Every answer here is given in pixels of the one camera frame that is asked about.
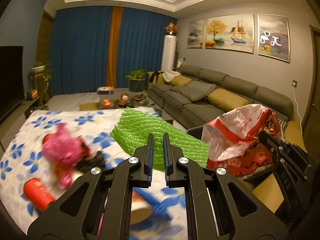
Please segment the yellow cushion near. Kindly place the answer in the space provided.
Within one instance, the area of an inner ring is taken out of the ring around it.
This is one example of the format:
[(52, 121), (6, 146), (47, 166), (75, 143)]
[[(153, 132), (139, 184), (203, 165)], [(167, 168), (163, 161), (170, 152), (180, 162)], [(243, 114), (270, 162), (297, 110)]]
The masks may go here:
[(210, 104), (225, 112), (249, 104), (247, 99), (222, 88), (217, 88), (209, 94), (208, 101)]

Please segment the sailboat tree painting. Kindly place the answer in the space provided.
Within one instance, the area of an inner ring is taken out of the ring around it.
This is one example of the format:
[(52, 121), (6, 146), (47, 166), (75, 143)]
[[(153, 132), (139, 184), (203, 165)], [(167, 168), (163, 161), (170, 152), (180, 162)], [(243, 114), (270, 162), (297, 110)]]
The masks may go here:
[(236, 14), (208, 18), (205, 35), (204, 47), (206, 49), (252, 54), (254, 51), (254, 15)]

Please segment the white cloth on sofa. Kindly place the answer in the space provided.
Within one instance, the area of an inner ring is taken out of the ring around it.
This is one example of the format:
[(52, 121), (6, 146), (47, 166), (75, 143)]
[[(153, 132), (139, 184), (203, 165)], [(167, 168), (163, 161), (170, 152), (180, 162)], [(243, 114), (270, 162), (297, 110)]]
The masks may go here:
[(180, 76), (180, 73), (173, 70), (166, 70), (162, 73), (162, 75), (163, 75), (163, 80), (166, 83), (170, 83), (175, 77)]

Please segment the potted green plant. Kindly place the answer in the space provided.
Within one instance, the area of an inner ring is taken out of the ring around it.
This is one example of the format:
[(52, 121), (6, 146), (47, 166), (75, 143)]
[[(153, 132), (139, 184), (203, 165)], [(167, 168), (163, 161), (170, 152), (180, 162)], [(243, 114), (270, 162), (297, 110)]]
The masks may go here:
[(130, 92), (143, 92), (146, 89), (147, 73), (144, 69), (134, 70), (129, 75), (125, 76), (128, 81)]

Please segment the right framed painting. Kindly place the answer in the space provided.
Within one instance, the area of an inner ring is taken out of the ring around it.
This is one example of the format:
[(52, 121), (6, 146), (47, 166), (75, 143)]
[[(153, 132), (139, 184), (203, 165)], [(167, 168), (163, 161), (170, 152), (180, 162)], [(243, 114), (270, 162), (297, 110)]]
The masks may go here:
[(257, 14), (258, 55), (290, 62), (290, 30), (287, 17)]

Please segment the artificial flower bouquet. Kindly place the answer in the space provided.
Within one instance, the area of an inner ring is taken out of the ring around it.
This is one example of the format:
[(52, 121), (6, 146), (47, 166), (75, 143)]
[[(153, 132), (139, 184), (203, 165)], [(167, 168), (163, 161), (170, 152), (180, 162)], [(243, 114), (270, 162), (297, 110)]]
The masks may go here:
[(178, 32), (178, 24), (170, 22), (165, 26), (165, 31), (168, 35), (175, 36)]

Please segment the blue curtain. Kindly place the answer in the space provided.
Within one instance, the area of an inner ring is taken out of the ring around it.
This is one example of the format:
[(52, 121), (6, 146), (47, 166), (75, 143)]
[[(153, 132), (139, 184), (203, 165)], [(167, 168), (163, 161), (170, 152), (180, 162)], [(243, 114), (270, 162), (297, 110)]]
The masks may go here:
[[(94, 92), (106, 86), (108, 36), (113, 7), (58, 10), (52, 28), (49, 62), (52, 95)], [(165, 26), (176, 18), (123, 8), (117, 55), (117, 86), (134, 70), (160, 70)]]

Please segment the small left painting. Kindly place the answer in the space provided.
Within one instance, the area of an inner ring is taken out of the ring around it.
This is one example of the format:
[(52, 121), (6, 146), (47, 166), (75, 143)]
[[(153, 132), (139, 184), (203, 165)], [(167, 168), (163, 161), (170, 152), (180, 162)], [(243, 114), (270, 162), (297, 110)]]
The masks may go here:
[(200, 49), (203, 44), (205, 19), (191, 21), (188, 24), (188, 49)]

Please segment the black jacket on sofa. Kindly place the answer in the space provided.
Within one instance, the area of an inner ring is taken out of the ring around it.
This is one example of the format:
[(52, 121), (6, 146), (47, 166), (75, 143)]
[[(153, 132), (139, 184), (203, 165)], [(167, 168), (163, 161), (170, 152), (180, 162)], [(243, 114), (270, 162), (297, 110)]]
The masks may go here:
[(163, 72), (161, 71), (156, 71), (156, 72), (152, 72), (149, 78), (149, 83), (157, 83), (159, 76), (162, 74)]

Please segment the red paper cup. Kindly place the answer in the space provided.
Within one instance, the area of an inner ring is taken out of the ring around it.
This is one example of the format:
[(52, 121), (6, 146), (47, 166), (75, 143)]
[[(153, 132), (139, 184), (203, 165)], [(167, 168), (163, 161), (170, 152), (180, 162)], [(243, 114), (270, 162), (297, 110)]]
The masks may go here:
[(51, 137), (52, 137), (53, 133), (49, 133), (47, 135), (45, 135), (42, 139), (42, 144), (45, 144)]
[(23, 194), (41, 212), (56, 201), (38, 178), (30, 178), (25, 182)]

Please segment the white orange paper cup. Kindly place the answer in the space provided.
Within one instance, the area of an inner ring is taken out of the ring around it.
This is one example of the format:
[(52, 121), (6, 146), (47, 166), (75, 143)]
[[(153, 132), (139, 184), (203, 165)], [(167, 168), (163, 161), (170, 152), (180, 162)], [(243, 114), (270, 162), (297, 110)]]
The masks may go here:
[(148, 204), (138, 193), (133, 191), (131, 204), (130, 225), (138, 224), (146, 220), (152, 214), (152, 206)]

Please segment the wall power socket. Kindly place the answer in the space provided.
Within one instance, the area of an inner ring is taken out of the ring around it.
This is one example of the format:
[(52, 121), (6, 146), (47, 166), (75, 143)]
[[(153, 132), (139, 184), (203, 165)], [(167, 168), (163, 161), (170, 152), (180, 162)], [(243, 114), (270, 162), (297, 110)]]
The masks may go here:
[(297, 88), (297, 81), (296, 81), (296, 80), (292, 80), (292, 86), (293, 86), (294, 88)]

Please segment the green foam sheet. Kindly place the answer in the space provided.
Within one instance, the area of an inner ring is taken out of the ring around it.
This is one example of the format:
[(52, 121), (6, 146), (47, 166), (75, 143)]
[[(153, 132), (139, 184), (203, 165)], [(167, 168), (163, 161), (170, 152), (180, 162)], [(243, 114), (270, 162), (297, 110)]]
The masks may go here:
[(145, 146), (153, 135), (153, 169), (164, 171), (163, 135), (168, 133), (170, 144), (182, 149), (183, 155), (206, 167), (208, 145), (195, 137), (175, 128), (168, 122), (151, 114), (127, 108), (111, 131), (112, 138), (123, 151), (133, 155), (135, 149)]

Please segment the pink plastic bag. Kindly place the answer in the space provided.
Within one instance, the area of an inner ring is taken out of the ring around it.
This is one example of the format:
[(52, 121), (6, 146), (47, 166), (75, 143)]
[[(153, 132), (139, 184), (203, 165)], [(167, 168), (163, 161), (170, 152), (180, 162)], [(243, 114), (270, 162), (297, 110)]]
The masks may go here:
[(76, 171), (87, 173), (95, 167), (105, 168), (103, 153), (93, 154), (82, 137), (72, 136), (65, 124), (59, 124), (52, 137), (42, 145), (42, 154), (50, 162), (62, 190), (71, 187)]

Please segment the red white plastic bag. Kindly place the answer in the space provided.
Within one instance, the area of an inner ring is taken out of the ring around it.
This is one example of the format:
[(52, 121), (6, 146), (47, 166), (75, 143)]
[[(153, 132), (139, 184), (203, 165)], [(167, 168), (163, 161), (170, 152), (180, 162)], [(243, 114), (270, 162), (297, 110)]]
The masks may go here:
[(273, 153), (258, 139), (261, 131), (280, 141), (276, 113), (260, 104), (238, 107), (206, 123), (201, 140), (209, 147), (207, 168), (223, 167), (235, 177), (244, 177), (273, 164)]

